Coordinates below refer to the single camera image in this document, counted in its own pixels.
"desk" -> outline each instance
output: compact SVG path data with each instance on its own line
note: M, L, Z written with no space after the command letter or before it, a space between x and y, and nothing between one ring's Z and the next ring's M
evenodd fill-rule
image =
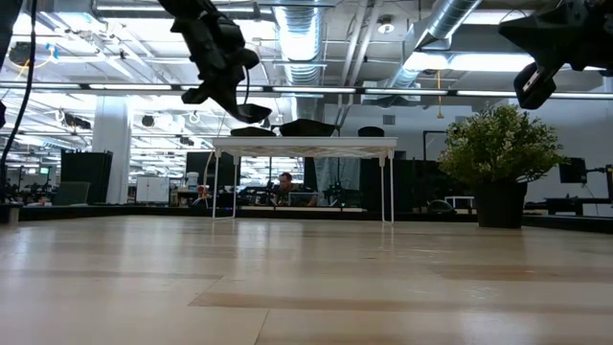
M227 137L211 140L216 152L215 188L213 196L213 218L216 218L217 173L219 157L223 152L234 156L235 183L237 180L240 158L268 157L346 157L346 158L379 158L381 167L381 220L385 219L385 178L384 168L386 158L390 158L391 185L391 219L394 223L394 149L397 138L353 138L353 137ZM237 194L234 195L232 218L237 215Z
M577 216L583 216L585 204L611 204L611 200L604 197L552 197L546 198L547 213L555 215L558 212L574 212Z

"white cabinet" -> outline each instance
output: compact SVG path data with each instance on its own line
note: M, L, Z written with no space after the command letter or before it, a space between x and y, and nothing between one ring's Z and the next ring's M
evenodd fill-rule
M136 202L169 202L170 179L168 177L138 177Z

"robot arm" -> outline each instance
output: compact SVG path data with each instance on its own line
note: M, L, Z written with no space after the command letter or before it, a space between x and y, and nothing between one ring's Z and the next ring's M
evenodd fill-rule
M613 72L613 1L554 0L532 16L500 24L498 32L534 58L513 84L519 104L537 109L556 91L554 76L569 63Z
M159 0L175 17L171 31L183 35L193 61L204 82L187 91L185 104L215 100L235 119L254 124L270 115L271 110L255 104L237 104L237 86L245 71L260 63L258 55L245 49L240 27L218 11L209 0Z

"table leg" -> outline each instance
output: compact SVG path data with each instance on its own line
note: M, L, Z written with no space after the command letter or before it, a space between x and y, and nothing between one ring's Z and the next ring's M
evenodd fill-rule
M392 213L392 224L394 224L394 152L390 150L390 202L392 204L392 208L390 212Z
M381 164L381 221L385 222L385 159Z
M238 177L238 164L234 164L234 206L232 207L232 218L237 217L237 177Z
M216 212L217 212L217 176L219 175L219 156L220 154L215 154L215 186L213 189L213 219L216 218ZM204 181L204 186L206 188L207 185L207 176L203 177L203 181Z

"black plant pot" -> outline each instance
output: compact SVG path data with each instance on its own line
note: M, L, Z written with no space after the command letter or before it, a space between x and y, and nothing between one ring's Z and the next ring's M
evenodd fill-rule
M480 227L521 227L528 183L492 182L475 186Z

